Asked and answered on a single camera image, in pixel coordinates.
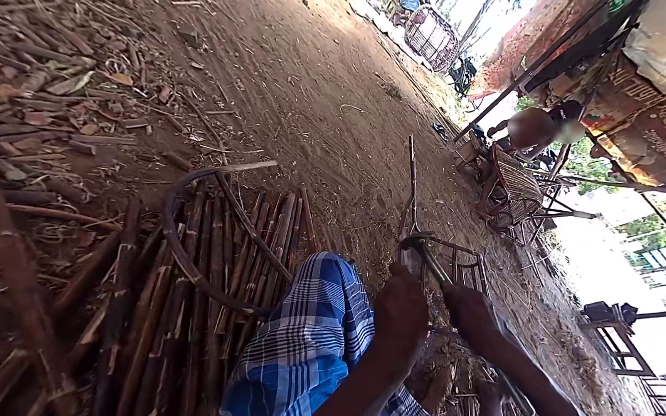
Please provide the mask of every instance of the blue checkered lungi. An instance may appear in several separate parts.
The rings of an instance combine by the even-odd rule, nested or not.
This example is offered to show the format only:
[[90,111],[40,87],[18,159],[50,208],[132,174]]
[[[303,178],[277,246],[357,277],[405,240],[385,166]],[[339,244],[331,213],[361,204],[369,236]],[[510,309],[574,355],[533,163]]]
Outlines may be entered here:
[[[374,332],[356,271],[336,254],[311,255],[269,322],[246,346],[220,414],[313,414],[356,365]],[[402,385],[381,414],[428,415]]]

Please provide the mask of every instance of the dirt ground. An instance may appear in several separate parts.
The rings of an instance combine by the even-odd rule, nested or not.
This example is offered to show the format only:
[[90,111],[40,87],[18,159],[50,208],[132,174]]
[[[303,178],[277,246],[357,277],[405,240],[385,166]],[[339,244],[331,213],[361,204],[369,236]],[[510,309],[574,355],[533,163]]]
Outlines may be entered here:
[[[488,231],[474,213],[478,189],[454,168],[434,134],[434,109],[427,106],[381,47],[376,28],[358,18],[344,0],[229,0],[173,5],[137,2],[135,21],[150,35],[144,42],[161,53],[166,82],[191,86],[204,107],[234,109],[212,118],[228,152],[199,152],[153,115],[153,132],[139,133],[136,149],[100,147],[95,158],[75,158],[73,171],[99,177],[100,189],[83,212],[113,218],[125,195],[139,192],[158,210],[165,183],[183,172],[157,159],[172,149],[195,167],[276,160],[278,168],[242,175],[251,188],[293,190],[307,186],[321,247],[356,260],[372,293],[387,278],[397,222],[410,192],[408,137],[414,136],[422,225],[449,240],[486,253],[489,284],[500,312],[557,383],[587,414],[644,414],[623,392],[605,355],[578,327],[578,305],[565,281],[540,263],[536,275],[528,253]],[[197,29],[192,48],[177,27]],[[428,87],[437,84],[407,63]],[[397,85],[402,99],[385,84]],[[436,100],[444,100],[438,91]],[[187,122],[199,122],[184,109]],[[222,147],[213,138],[202,144]],[[429,294],[439,304],[435,284]],[[425,393],[439,368],[457,365],[458,393],[473,393],[466,380],[473,361],[438,336],[413,371],[408,386]],[[449,414],[454,413],[453,406]]]

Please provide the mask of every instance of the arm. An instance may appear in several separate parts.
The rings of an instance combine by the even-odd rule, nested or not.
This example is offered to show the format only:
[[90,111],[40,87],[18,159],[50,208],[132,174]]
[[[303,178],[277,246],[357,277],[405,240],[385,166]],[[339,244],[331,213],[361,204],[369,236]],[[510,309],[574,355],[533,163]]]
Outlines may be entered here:
[[497,126],[490,127],[489,129],[487,129],[487,137],[492,138],[492,136],[494,136],[495,133],[497,133],[500,130],[506,128],[507,126],[508,126],[508,120],[503,120]]
[[544,144],[537,144],[534,146],[530,152],[526,153],[525,155],[520,155],[521,158],[525,159],[525,161],[530,162],[535,158],[536,156],[539,156],[541,152],[544,151],[549,145],[551,144],[551,140]]
[[379,414],[420,354],[428,332],[426,297],[407,269],[396,263],[389,269],[392,277],[375,300],[372,343],[315,416]]
[[500,367],[531,401],[539,416],[582,412],[533,360],[479,292],[462,285],[443,288],[451,321],[480,355]]

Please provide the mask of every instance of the hand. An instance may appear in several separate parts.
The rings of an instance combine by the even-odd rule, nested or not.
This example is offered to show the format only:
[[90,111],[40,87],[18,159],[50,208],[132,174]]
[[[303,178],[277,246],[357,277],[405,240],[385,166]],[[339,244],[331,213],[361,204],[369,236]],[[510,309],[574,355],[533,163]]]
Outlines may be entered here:
[[491,361],[506,341],[492,304],[481,292],[462,284],[445,285],[442,291],[451,314],[451,325],[475,351]]
[[398,263],[389,265],[392,277],[374,302],[375,336],[372,347],[382,363],[405,378],[428,333],[428,304],[420,281]]

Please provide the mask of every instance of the person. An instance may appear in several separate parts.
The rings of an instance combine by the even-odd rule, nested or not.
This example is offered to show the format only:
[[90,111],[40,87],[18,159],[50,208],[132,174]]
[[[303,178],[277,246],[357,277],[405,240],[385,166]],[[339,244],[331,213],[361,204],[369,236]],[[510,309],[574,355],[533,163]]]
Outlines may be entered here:
[[[372,311],[356,271],[340,256],[319,252],[305,260],[240,356],[220,414],[429,414],[402,385],[424,346],[429,307],[407,269],[393,263],[389,270]],[[449,286],[444,298],[461,334],[513,377],[539,415],[581,414],[520,343],[505,336],[479,292]],[[504,394],[480,385],[480,416],[501,415]]]
[[[487,136],[507,128],[508,136],[496,141],[506,152],[513,153],[521,161],[532,161],[539,156],[555,139],[564,136],[584,135],[585,128],[578,121],[582,114],[582,104],[577,100],[565,101],[548,112],[540,108],[530,107],[515,113],[510,119],[501,121],[497,126],[487,130]],[[497,172],[492,167],[492,153],[487,152],[487,161],[479,165],[479,177],[484,182],[476,205],[476,213],[488,219],[487,200],[497,183]]]
[[487,136],[491,138],[495,133],[508,128],[507,146],[502,147],[506,151],[530,150],[523,158],[531,161],[551,144],[564,124],[578,120],[581,114],[582,104],[577,100],[564,101],[548,112],[530,107],[488,129]]

